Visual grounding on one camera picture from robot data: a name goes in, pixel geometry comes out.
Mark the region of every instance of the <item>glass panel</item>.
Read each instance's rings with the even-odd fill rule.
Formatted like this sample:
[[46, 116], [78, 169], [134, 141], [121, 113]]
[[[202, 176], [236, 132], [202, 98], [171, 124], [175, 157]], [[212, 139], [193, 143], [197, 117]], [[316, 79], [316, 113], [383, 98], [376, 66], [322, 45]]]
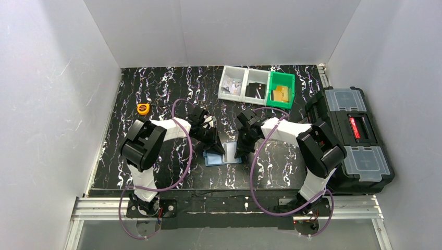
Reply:
[[[125, 221], [132, 233], [151, 234], [155, 223]], [[332, 220], [309, 241], [295, 230], [276, 228], [187, 228], [163, 230], [148, 241], [126, 235], [119, 221], [85, 221], [78, 249], [380, 249], [372, 221]]]

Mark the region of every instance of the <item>storage bin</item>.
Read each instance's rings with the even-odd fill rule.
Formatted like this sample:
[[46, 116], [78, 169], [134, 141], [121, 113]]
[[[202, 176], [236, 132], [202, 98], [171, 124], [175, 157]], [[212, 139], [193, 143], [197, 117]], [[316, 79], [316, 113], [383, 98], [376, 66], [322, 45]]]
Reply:
[[[221, 80], [219, 82], [218, 98], [241, 102], [244, 97], [242, 86], [245, 85], [246, 72], [246, 68], [224, 66], [223, 75], [221, 76]], [[227, 81], [231, 81], [232, 83], [240, 82], [242, 84], [241, 87], [238, 87], [237, 89], [237, 91], [239, 92], [237, 95], [231, 94], [230, 90], [227, 90], [223, 87], [223, 84]]]
[[245, 84], [242, 86], [242, 101], [264, 105], [267, 103], [268, 83], [270, 82], [270, 71], [248, 69]]
[[[279, 102], [272, 100], [272, 91], [278, 86], [288, 87], [288, 102]], [[286, 74], [272, 71], [270, 73], [270, 82], [268, 85], [267, 106], [291, 109], [294, 100], [294, 74]]]
[[364, 98], [361, 89], [327, 87], [305, 106], [308, 122], [327, 122], [347, 151], [327, 184], [336, 194], [376, 194], [395, 177]]

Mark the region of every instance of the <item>white bin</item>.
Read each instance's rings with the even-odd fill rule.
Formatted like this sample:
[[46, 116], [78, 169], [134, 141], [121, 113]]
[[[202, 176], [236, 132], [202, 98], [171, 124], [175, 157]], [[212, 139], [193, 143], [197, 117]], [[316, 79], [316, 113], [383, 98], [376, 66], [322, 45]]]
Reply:
[[221, 76], [221, 80], [219, 82], [218, 98], [238, 102], [242, 101], [244, 97], [244, 91], [242, 91], [242, 87], [238, 89], [238, 91], [240, 91], [239, 95], [233, 95], [228, 90], [223, 88], [223, 83], [227, 79], [232, 79], [233, 81], [241, 82], [241, 84], [244, 85], [246, 82], [246, 74], [246, 68], [224, 66], [223, 75]]
[[[245, 80], [245, 84], [242, 85], [241, 94], [243, 94], [242, 101], [245, 103], [253, 103], [264, 105], [267, 103], [267, 95], [268, 95], [268, 84], [270, 82], [270, 71], [258, 70], [258, 69], [248, 69], [247, 78]], [[246, 96], [247, 87], [250, 83], [260, 83], [263, 84], [264, 95], [261, 95], [261, 98], [248, 97]]]

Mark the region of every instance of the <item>green bin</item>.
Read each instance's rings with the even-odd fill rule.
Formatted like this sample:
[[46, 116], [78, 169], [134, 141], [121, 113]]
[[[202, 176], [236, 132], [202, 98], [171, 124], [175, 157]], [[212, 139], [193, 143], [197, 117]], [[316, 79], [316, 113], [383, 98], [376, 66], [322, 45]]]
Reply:
[[[272, 90], [275, 90], [279, 85], [288, 87], [288, 103], [272, 100]], [[267, 92], [267, 106], [291, 109], [294, 100], [294, 74], [272, 71], [270, 73], [270, 83], [268, 85]]]

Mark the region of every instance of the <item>black toolbox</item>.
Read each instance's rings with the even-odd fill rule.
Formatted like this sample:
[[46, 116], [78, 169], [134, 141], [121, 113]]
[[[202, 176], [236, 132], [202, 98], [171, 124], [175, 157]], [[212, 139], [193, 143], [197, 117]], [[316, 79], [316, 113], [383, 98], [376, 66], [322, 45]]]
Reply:
[[375, 194], [393, 180], [395, 173], [361, 89], [324, 88], [305, 110], [309, 123], [319, 118], [327, 122], [347, 151], [327, 185], [335, 194]]

